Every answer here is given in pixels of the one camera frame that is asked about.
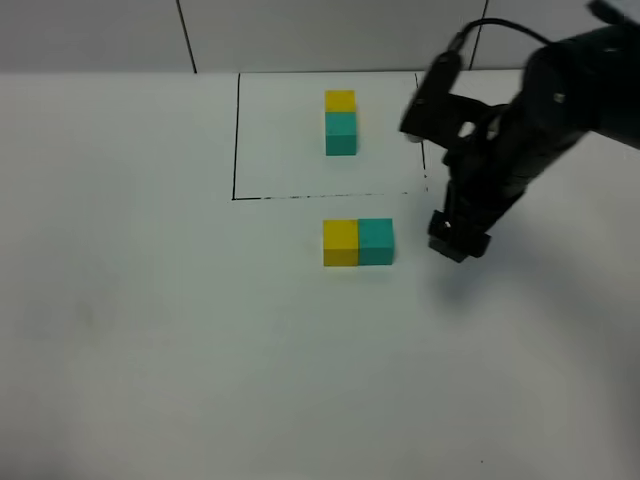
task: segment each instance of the teal cube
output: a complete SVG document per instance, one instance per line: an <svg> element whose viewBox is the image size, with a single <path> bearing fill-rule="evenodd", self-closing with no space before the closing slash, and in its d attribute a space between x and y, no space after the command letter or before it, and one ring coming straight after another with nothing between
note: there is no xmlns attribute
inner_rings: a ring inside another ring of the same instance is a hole
<svg viewBox="0 0 640 480"><path fill-rule="evenodd" d="M325 140L327 156L355 155L358 152L356 113L325 113Z"/></svg>
<svg viewBox="0 0 640 480"><path fill-rule="evenodd" d="M391 265L395 254L390 218L358 220L359 265Z"/></svg>

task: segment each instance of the cube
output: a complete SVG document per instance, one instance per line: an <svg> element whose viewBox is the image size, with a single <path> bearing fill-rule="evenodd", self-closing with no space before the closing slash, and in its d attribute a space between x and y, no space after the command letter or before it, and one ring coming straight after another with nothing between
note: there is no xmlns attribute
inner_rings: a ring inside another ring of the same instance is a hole
<svg viewBox="0 0 640 480"><path fill-rule="evenodd" d="M324 111L355 113L356 92L353 90L327 90L324 92Z"/></svg>
<svg viewBox="0 0 640 480"><path fill-rule="evenodd" d="M358 151L358 125L355 113L325 113L327 156L355 155Z"/></svg>
<svg viewBox="0 0 640 480"><path fill-rule="evenodd" d="M358 220L358 265L391 265L395 253L390 218Z"/></svg>
<svg viewBox="0 0 640 480"><path fill-rule="evenodd" d="M323 252L326 267L358 265L358 221L325 220Z"/></svg>

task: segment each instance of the stacked blocks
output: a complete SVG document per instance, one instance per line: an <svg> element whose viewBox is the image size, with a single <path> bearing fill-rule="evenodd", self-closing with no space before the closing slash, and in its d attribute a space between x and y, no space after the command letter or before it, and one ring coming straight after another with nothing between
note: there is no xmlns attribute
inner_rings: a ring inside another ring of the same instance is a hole
<svg viewBox="0 0 640 480"><path fill-rule="evenodd" d="M327 156L355 155L358 151L358 122L353 90L325 92L324 122Z"/></svg>

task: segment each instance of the black line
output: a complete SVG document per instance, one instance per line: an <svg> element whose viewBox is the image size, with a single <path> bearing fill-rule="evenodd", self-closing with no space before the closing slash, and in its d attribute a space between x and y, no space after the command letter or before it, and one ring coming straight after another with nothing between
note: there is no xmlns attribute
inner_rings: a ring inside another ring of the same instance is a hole
<svg viewBox="0 0 640 480"><path fill-rule="evenodd" d="M489 0L484 0L484 9L482 10L482 18L487 15L487 8L489 8ZM476 35L476 44L473 46L473 53L471 54L471 62L469 62L469 70L473 70L473 62L476 60L476 51L478 50L478 44L480 43L480 34L482 33L482 25L478 29L478 35Z"/></svg>
<svg viewBox="0 0 640 480"><path fill-rule="evenodd" d="M413 76L416 77L416 88L418 88L418 74L414 73ZM422 171L424 172L424 177L427 178L427 161L424 157L424 142L420 142L420 150L422 151Z"/></svg>
<svg viewBox="0 0 640 480"><path fill-rule="evenodd" d="M334 193L329 195L291 195L289 197L238 197L233 201L241 200L301 200L308 198L338 198L338 197L381 197L386 193ZM402 192L400 195L409 195L409 192Z"/></svg>
<svg viewBox="0 0 640 480"><path fill-rule="evenodd" d="M240 75L238 74L238 85L236 86L237 97L236 97L236 146L233 153L233 191L231 192L231 200L244 200L241 198L236 198L236 167L238 166L238 130L240 127Z"/></svg>
<svg viewBox="0 0 640 480"><path fill-rule="evenodd" d="M180 5L180 0L176 0L176 6L178 7L178 15L180 15L180 23L182 23L182 32L184 33L184 39L187 42L187 50L189 50L191 67L193 68L193 73L198 73L198 69L196 67L196 61L193 58L193 50L191 49L191 41L189 40L189 33L187 33L187 24L184 23L184 15L182 14L182 5Z"/></svg>

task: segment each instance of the yellow cube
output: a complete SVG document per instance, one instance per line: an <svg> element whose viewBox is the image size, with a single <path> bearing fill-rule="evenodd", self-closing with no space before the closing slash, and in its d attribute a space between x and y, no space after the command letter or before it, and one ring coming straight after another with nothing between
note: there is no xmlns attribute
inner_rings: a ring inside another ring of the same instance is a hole
<svg viewBox="0 0 640 480"><path fill-rule="evenodd" d="M324 221L325 267L355 267L358 265L358 221Z"/></svg>
<svg viewBox="0 0 640 480"><path fill-rule="evenodd" d="M324 92L324 109L327 113L355 112L356 92L353 90L327 90Z"/></svg>

